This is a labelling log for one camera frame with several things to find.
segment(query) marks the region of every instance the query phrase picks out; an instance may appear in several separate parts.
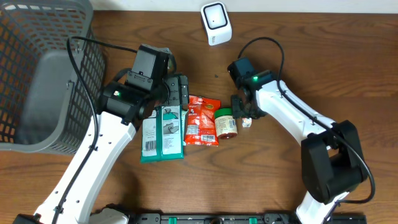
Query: wire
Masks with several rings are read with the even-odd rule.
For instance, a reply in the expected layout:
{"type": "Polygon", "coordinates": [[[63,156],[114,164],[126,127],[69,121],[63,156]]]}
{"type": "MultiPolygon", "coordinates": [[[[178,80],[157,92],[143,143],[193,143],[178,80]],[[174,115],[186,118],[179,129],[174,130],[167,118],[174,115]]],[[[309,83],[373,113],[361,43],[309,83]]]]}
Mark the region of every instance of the wire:
{"type": "Polygon", "coordinates": [[[285,63],[285,52],[283,47],[281,46],[281,44],[271,38],[271,37],[258,37],[256,39],[251,40],[250,42],[248,42],[240,51],[238,58],[240,58],[244,52],[244,49],[246,49],[246,47],[248,47],[250,44],[252,44],[253,42],[257,41],[257,40],[269,40],[273,43],[275,43],[281,54],[282,54],[282,60],[280,62],[280,67],[279,67],[279,71],[278,71],[278,75],[277,75],[277,87],[278,90],[280,91],[280,93],[282,94],[282,96],[284,98],[286,98],[286,100],[291,103],[295,108],[297,108],[301,113],[303,113],[305,116],[307,116],[308,118],[310,118],[310,120],[312,120],[314,123],[318,124],[319,126],[321,126],[322,128],[324,128],[325,130],[329,131],[332,135],[334,135],[334,137],[336,138],[336,140],[340,143],[342,143],[348,150],[350,150],[355,157],[358,159],[359,163],[361,164],[361,166],[364,168],[364,170],[366,171],[368,177],[369,177],[369,181],[371,183],[371,193],[369,194],[369,196],[366,199],[363,200],[337,200],[335,202],[335,205],[332,209],[332,211],[334,211],[334,209],[340,205],[340,203],[355,203],[355,204],[361,204],[361,203],[367,203],[370,200],[373,199],[374,194],[376,193],[376,183],[374,181],[374,177],[372,175],[372,172],[370,170],[370,168],[368,167],[368,165],[365,163],[365,161],[361,158],[361,156],[359,156],[359,154],[354,150],[354,148],[352,147],[352,145],[345,140],[343,137],[341,137],[338,133],[336,133],[334,130],[332,130],[331,128],[329,128],[327,125],[323,124],[322,122],[320,122],[319,120],[317,120],[317,117],[312,116],[310,113],[308,113],[307,111],[305,111],[303,108],[301,108],[301,106],[299,106],[298,104],[296,104],[296,102],[294,102],[292,99],[290,99],[290,97],[286,94],[286,91],[282,90],[282,88],[280,87],[280,80],[282,79],[282,69],[284,67],[284,63],[285,63]]]}
{"type": "Polygon", "coordinates": [[[52,219],[52,224],[56,224],[56,223],[57,223],[58,216],[59,216],[59,214],[60,214],[60,213],[62,212],[62,210],[63,210],[62,205],[63,205],[63,203],[66,201],[67,195],[68,195],[70,189],[72,188],[73,184],[75,183],[77,177],[79,176],[81,170],[83,169],[84,165],[86,164],[88,158],[90,157],[91,153],[95,150],[95,148],[96,148],[95,146],[96,146],[96,143],[97,143],[97,141],[98,141],[98,136],[99,136],[99,134],[100,134],[100,131],[99,131],[99,129],[98,129],[99,124],[98,124],[98,118],[97,118],[97,116],[96,116],[95,103],[94,103],[94,101],[93,101],[93,99],[92,99],[92,97],[91,97],[91,95],[90,95],[90,92],[88,91],[87,84],[85,83],[85,81],[84,81],[84,79],[83,79],[83,77],[82,77],[82,75],[81,75],[81,73],[80,73],[80,71],[79,71],[79,68],[78,68],[78,66],[77,66],[77,64],[76,64],[76,61],[75,61],[75,59],[73,58],[72,50],[71,50],[71,48],[70,48],[70,40],[71,40],[71,39],[85,40],[85,41],[87,41],[87,42],[92,42],[92,43],[95,43],[95,44],[100,44],[100,45],[105,46],[105,47],[111,47],[111,48],[114,48],[114,49],[127,50],[127,51],[130,51],[130,52],[133,52],[133,53],[137,53],[137,51],[134,50],[134,49],[129,49],[129,48],[126,48],[126,47],[120,47],[120,46],[113,45],[113,44],[107,44],[107,43],[100,42],[100,41],[93,40],[93,39],[89,39],[89,38],[86,38],[86,37],[77,37],[77,36],[74,36],[74,37],[69,37],[68,40],[67,40],[67,51],[68,51],[68,55],[69,55],[70,62],[72,63],[73,69],[75,70],[75,73],[76,73],[76,75],[77,75],[77,78],[78,78],[79,82],[80,82],[81,85],[83,86],[85,95],[87,96],[88,101],[89,101],[89,103],[90,103],[91,112],[93,113],[93,120],[94,120],[94,138],[93,138],[93,142],[91,143],[91,146],[90,146],[90,148],[89,148],[89,150],[88,150],[86,156],[83,158],[81,164],[80,164],[79,167],[77,168],[77,170],[76,170],[75,174],[73,175],[73,177],[70,179],[69,184],[67,185],[65,191],[64,191],[63,194],[62,194],[61,200],[59,201],[58,205],[55,207],[55,213],[54,213],[54,217],[53,217],[53,219],[52,219]]]}

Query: teal package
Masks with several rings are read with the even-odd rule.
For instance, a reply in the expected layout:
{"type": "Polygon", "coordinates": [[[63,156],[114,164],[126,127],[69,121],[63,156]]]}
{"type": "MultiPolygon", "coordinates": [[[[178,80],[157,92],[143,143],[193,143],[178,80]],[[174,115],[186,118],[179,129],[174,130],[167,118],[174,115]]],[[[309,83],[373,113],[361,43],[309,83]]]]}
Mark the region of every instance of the teal package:
{"type": "Polygon", "coordinates": [[[183,159],[182,107],[164,106],[142,122],[141,162],[183,159]]]}

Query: red packet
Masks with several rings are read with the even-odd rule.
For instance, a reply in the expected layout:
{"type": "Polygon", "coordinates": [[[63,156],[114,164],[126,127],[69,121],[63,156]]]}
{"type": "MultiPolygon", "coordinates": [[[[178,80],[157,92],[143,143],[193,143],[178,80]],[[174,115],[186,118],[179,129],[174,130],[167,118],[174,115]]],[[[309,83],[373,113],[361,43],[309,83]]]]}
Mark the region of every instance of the red packet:
{"type": "Polygon", "coordinates": [[[218,146],[214,112],[221,107],[220,100],[189,96],[187,144],[218,146]]]}

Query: small white cube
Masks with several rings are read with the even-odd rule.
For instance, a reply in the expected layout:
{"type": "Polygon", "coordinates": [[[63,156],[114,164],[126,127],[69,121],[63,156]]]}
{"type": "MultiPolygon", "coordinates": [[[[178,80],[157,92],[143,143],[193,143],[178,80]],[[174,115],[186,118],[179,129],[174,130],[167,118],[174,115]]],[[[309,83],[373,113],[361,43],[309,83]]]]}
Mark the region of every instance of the small white cube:
{"type": "Polygon", "coordinates": [[[242,118],[242,127],[249,128],[251,126],[251,118],[242,118]]]}
{"type": "Polygon", "coordinates": [[[200,12],[210,46],[231,40],[232,27],[223,3],[207,4],[201,8],[200,12]]]}

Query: wood grain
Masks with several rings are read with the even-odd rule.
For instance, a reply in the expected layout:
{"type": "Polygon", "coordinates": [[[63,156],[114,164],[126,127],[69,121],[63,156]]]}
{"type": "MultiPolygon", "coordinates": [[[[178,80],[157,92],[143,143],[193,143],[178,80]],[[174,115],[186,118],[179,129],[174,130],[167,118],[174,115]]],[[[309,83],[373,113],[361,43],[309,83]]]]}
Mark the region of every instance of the wood grain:
{"type": "MultiPolygon", "coordinates": [[[[398,223],[398,20],[396,15],[230,13],[233,38],[210,47],[195,12],[95,12],[96,38],[138,48],[169,47],[190,93],[229,106],[236,89],[226,67],[251,39],[269,36],[285,48],[284,80],[298,97],[335,121],[350,120],[376,178],[376,197],[338,212],[364,212],[369,223],[398,223]]],[[[135,55],[105,49],[106,82],[135,55]]],[[[258,70],[276,70],[280,53],[268,42],[246,52],[258,70]]],[[[108,203],[165,213],[294,210],[303,199],[300,147],[273,118],[253,122],[219,147],[188,146],[180,161],[140,164],[141,131],[106,180],[95,209],[108,203]]],[[[71,157],[2,152],[0,223],[33,213],[71,157]]],[[[364,198],[361,184],[349,198],[364,198]]]]}

